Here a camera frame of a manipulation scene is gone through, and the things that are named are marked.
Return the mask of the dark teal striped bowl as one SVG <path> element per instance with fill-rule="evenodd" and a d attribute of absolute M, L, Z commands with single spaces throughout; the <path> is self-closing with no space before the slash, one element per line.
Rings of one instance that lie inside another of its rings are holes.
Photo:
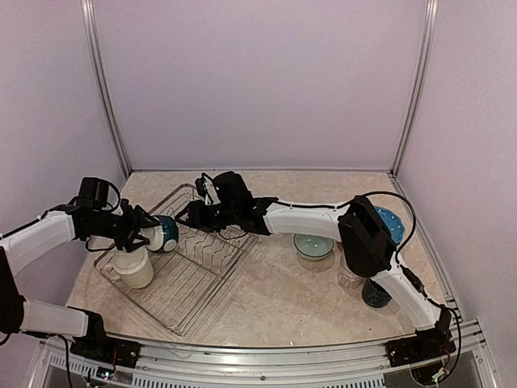
<path fill-rule="evenodd" d="M 174 219 L 167 215 L 155 215 L 158 226 L 145 228 L 141 234 L 149 240 L 146 249 L 153 253 L 168 253 L 173 251 L 179 241 L 179 228 Z"/>

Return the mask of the light striped bowl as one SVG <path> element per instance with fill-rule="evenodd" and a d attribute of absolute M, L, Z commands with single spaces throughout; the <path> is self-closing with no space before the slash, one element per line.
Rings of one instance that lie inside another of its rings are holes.
<path fill-rule="evenodd" d="M 320 236 L 306 234 L 295 234 L 293 246 L 296 253 L 310 262 L 317 262 L 325 259 L 334 249 L 334 240 Z"/>

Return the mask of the clear glass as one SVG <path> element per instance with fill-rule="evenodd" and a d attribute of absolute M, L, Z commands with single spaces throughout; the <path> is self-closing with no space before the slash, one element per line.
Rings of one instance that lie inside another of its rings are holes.
<path fill-rule="evenodd" d="M 344 257 L 340 259 L 338 266 L 338 284 L 343 289 L 357 289 L 365 282 L 365 278 L 354 274 L 348 267 L 347 261 Z"/>
<path fill-rule="evenodd" d="M 344 268 L 347 268 L 349 269 L 349 265 L 348 265 L 348 262 L 347 262 L 347 255 L 346 255 L 346 252 L 345 252 L 345 248 L 344 248 L 344 245 L 342 245 L 341 243 L 338 245 L 338 248 L 341 252 L 341 259 L 340 259 L 340 265 Z"/>

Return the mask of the dark blue mug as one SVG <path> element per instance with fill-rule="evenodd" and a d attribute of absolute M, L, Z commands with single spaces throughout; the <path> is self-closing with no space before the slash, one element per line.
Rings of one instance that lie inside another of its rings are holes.
<path fill-rule="evenodd" d="M 371 279 L 367 279 L 361 291 L 364 302 L 372 308 L 384 308 L 392 300 L 392 297 L 380 285 Z"/>

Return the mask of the blue dotted plate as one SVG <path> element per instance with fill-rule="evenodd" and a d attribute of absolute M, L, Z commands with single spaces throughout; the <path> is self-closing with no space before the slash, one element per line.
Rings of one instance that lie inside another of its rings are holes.
<path fill-rule="evenodd" d="M 392 240 L 396 245 L 399 245 L 402 242 L 406 232 L 406 228 L 404 227 L 401 218 L 387 208 L 376 206 L 375 209 L 381 220 L 389 229 Z"/>

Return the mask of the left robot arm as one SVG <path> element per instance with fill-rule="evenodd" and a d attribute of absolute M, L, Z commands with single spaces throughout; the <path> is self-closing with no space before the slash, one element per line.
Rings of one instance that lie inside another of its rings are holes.
<path fill-rule="evenodd" d="M 45 211 L 34 221 L 1 237 L 1 333 L 63 335 L 73 338 L 95 359 L 107 358 L 113 343 L 99 314 L 30 301 L 18 290 L 17 275 L 53 249 L 74 240 L 109 238 L 127 253 L 151 244 L 162 223 L 141 206 L 119 197 L 107 203 L 116 186 L 96 177 L 82 179 L 78 194 L 67 204 Z"/>

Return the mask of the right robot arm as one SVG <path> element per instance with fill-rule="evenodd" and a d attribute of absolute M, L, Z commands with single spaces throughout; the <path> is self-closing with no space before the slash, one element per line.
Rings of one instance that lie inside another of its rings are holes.
<path fill-rule="evenodd" d="M 461 338 L 451 325 L 455 313 L 434 301 L 418 276 L 400 256 L 390 228 L 369 200 L 354 196 L 341 204 L 302 204 L 277 197 L 255 197 L 243 178 L 228 171 L 195 182 L 200 195 L 174 217 L 185 226 L 217 233 L 229 226 L 259 234 L 307 234 L 331 238 L 343 245 L 348 268 L 378 284 L 401 307 L 414 325 L 414 334 L 386 344 L 392 366 L 407 365 L 461 350 Z"/>

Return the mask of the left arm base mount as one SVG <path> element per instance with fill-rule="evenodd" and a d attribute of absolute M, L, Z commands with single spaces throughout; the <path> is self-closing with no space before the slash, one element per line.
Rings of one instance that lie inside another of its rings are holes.
<path fill-rule="evenodd" d="M 70 351 L 93 361 L 134 369 L 142 345 L 135 341 L 107 337 L 93 340 L 81 337 L 74 339 Z"/>

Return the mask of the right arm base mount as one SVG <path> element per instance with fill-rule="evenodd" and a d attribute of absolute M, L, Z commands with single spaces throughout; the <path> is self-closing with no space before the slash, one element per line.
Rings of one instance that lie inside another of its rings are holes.
<path fill-rule="evenodd" d="M 452 338 L 437 339 L 429 336 L 411 336 L 391 340 L 386 345 L 391 367 L 415 364 L 454 353 Z"/>

